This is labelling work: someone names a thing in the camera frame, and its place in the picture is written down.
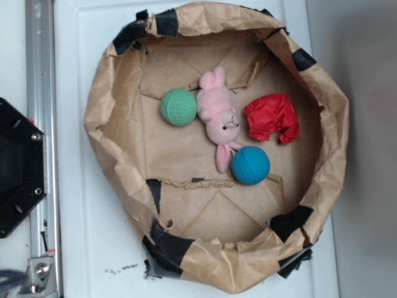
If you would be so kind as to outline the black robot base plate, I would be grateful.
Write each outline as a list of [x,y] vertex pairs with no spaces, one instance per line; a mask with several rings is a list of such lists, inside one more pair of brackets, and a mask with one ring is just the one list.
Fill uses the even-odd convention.
[[1,238],[46,194],[43,141],[43,132],[1,98]]

